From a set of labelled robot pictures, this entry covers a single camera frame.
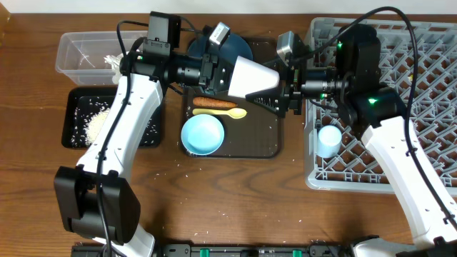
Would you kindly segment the pink plastic cup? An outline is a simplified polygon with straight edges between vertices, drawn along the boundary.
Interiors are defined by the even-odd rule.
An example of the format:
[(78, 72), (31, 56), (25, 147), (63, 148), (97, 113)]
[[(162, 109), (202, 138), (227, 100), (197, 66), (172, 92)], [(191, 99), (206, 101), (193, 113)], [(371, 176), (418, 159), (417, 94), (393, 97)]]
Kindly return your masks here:
[(247, 94), (276, 88), (279, 72), (238, 56), (228, 88), (228, 96), (245, 98)]

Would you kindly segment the yellow plastic spoon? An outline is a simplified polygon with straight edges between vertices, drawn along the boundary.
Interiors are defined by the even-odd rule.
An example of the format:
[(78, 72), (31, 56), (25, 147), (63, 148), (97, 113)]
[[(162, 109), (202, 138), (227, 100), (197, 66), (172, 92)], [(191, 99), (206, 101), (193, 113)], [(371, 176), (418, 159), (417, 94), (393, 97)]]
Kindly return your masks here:
[(247, 115), (247, 111), (241, 108), (232, 108), (229, 110), (218, 110), (218, 109), (194, 109), (193, 115), (208, 114), (208, 115), (222, 115), (229, 116), (232, 119), (242, 119)]

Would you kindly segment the light blue bowl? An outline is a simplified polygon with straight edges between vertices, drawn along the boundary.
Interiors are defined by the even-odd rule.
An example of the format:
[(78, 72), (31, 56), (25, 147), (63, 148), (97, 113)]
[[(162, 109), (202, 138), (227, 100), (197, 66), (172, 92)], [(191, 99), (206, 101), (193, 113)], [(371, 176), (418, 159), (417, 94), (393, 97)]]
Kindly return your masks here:
[(224, 142), (222, 123), (214, 116), (192, 116), (181, 129), (183, 147), (192, 155), (207, 156), (218, 150)]

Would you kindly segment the white tissue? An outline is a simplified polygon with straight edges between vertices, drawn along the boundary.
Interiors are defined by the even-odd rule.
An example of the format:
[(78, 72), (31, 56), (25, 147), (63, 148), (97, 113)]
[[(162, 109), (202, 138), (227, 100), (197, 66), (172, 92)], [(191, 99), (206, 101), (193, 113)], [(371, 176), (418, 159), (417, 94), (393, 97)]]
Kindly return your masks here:
[(122, 58), (122, 54), (119, 54), (118, 56), (107, 55), (104, 57), (104, 62), (106, 64), (109, 64), (111, 66), (111, 70), (114, 72), (114, 75), (112, 76), (111, 80), (115, 85), (119, 83), (119, 79), (122, 77), (120, 72), (120, 63)]

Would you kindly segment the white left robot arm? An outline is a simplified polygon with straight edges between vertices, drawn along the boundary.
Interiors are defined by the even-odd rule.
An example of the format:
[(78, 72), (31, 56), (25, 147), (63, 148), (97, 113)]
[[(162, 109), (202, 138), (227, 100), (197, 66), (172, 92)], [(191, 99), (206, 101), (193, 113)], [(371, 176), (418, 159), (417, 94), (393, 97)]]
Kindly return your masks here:
[(136, 151), (169, 84), (206, 87), (227, 63), (210, 54), (157, 56), (130, 51), (106, 120), (75, 167), (59, 167), (54, 189), (66, 231), (104, 243), (102, 256), (152, 256), (155, 238), (140, 225), (129, 185)]

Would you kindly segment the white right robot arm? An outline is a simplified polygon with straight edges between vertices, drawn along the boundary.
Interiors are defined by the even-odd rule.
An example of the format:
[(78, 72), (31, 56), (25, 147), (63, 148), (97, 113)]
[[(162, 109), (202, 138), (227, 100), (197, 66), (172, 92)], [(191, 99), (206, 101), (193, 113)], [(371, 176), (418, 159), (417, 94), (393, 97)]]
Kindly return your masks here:
[(412, 245), (369, 236), (353, 242), (352, 256), (454, 256), (456, 202), (434, 171), (413, 130), (411, 102), (381, 81), (381, 42), (369, 25), (352, 23), (332, 38), (336, 64), (312, 69), (314, 51), (292, 32), (278, 38), (286, 70), (282, 89), (249, 94), (248, 101), (278, 116), (301, 111), (304, 99), (336, 103), (339, 118), (378, 162), (406, 215)]

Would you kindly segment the orange carrot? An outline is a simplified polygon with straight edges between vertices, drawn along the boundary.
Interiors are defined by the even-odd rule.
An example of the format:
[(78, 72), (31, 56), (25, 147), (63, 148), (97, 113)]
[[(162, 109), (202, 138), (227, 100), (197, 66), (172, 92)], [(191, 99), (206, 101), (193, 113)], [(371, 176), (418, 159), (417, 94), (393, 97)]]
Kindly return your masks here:
[(194, 106), (208, 109), (232, 109), (237, 107), (237, 104), (230, 101), (223, 101), (220, 99), (212, 99), (202, 96), (193, 98), (192, 103)]

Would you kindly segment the dark blue plate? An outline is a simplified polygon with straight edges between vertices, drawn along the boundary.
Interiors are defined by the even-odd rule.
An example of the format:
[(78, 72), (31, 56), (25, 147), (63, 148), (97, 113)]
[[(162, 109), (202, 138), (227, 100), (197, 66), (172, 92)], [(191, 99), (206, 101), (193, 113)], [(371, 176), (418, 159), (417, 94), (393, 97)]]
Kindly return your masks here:
[(235, 64), (238, 56), (253, 60), (253, 54), (248, 43), (239, 35), (230, 34), (220, 49), (209, 46), (208, 36), (200, 36), (199, 42), (193, 40), (188, 47), (188, 55), (201, 57), (203, 54), (215, 54), (230, 64)]

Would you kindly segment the light blue plastic cup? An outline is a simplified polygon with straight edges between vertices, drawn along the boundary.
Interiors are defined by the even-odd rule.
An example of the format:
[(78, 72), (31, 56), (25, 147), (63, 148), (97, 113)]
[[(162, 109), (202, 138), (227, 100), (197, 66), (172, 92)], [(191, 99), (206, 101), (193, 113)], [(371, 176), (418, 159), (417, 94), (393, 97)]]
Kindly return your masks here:
[(327, 125), (318, 131), (317, 152), (321, 158), (334, 157), (340, 149), (342, 133), (336, 127)]

